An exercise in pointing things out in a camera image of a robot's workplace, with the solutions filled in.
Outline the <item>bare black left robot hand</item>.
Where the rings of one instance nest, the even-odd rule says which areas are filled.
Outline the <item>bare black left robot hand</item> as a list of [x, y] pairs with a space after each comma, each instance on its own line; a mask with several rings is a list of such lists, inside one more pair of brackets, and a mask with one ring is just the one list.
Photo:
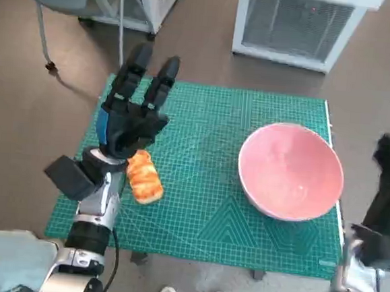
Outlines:
[[96, 121], [96, 135], [103, 155], [119, 160], [131, 158], [138, 150], [155, 142], [155, 137], [166, 127], [168, 116], [159, 113], [175, 84], [180, 57], [166, 60], [158, 75], [152, 78], [140, 104], [131, 97], [145, 75], [153, 45], [137, 45], [122, 64]]

